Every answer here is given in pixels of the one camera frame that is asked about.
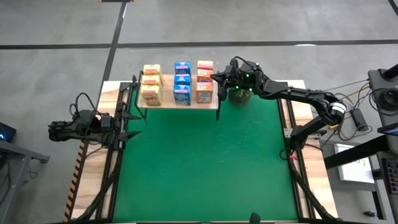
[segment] green mat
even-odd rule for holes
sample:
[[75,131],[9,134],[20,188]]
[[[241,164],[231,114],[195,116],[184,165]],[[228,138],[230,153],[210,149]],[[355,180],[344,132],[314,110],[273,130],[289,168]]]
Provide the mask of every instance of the green mat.
[[129,123],[142,133],[124,151],[114,221],[297,220],[281,129],[277,102],[256,96],[223,102],[219,121],[215,111],[148,110]]

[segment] yellow and black hazard tape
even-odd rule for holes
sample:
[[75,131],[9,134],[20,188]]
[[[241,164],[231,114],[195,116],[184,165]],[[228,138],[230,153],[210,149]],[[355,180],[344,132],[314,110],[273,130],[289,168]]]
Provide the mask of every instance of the yellow and black hazard tape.
[[87,151],[87,149],[85,150],[85,143],[81,141],[79,146],[79,152],[76,158],[75,170],[73,171],[72,182],[70,184],[69,195],[67,200],[67,209],[65,210],[63,218],[64,222],[70,221],[72,217],[72,210],[76,200],[76,193],[78,189],[78,184],[80,182],[81,170],[83,169],[83,162],[84,162],[83,153],[85,151]]

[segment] blue juice box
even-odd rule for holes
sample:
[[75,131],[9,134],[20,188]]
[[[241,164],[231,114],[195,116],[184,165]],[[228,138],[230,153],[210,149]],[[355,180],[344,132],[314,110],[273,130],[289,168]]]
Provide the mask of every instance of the blue juice box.
[[175,104],[190,106],[191,105],[191,87],[188,85],[174,85],[173,90]]
[[176,85],[191,85],[191,79],[189,74],[175,74],[174,84]]
[[175,62],[174,69],[176,74],[191,75],[191,62]]

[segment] power adapter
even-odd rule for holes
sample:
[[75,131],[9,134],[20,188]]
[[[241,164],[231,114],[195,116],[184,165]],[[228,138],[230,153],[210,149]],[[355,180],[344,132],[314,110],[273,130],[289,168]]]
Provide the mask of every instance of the power adapter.
[[368,124],[366,123],[365,118],[363,117],[359,108],[351,110],[350,113],[358,131],[367,131],[369,129]]

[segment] wooden board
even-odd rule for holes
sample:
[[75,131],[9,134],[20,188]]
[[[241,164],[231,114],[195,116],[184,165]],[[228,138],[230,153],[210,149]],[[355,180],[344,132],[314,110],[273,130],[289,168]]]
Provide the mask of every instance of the wooden board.
[[[297,88],[305,88],[303,80],[287,80],[289,85]],[[108,81],[104,82],[101,96],[99,98],[98,110],[102,113],[108,112],[111,115],[114,114],[116,101],[119,93],[119,85],[121,81]],[[309,122],[313,117],[311,113],[310,105],[299,102],[292,102],[294,115],[297,124],[305,124]],[[287,114],[287,106],[284,102],[285,120],[288,126],[290,126],[289,116]],[[319,142],[315,140],[308,140],[309,144],[319,146]],[[90,146],[89,151],[93,151],[97,146]],[[101,179],[104,170],[106,149],[101,150],[101,153],[94,156],[90,156],[86,159],[83,170],[81,170],[81,179],[79,186],[73,191],[76,192],[73,196],[76,197],[75,206],[72,208],[72,218],[77,218],[81,215],[87,206],[95,198],[96,194],[100,191]],[[305,168],[307,171],[308,181],[311,191],[315,194],[320,203],[325,209],[334,217],[337,217],[337,211],[335,207],[335,201],[331,193],[331,188],[326,173],[325,163],[323,162],[322,152],[318,149],[305,146],[303,149],[303,157],[305,162]],[[300,191],[300,199],[303,209],[305,209],[305,196]],[[109,196],[105,198],[103,217],[107,215],[109,205]],[[308,216],[308,211],[304,211],[305,217]]]
[[160,106],[148,106],[141,94],[138,97],[137,106],[139,108],[148,109],[201,109],[201,110],[217,110],[218,108],[218,85],[217,82],[213,81],[213,99],[211,103],[197,103],[197,75],[192,75],[191,84],[191,106],[176,105],[174,96],[174,75],[163,75],[163,87],[162,87],[162,104]]

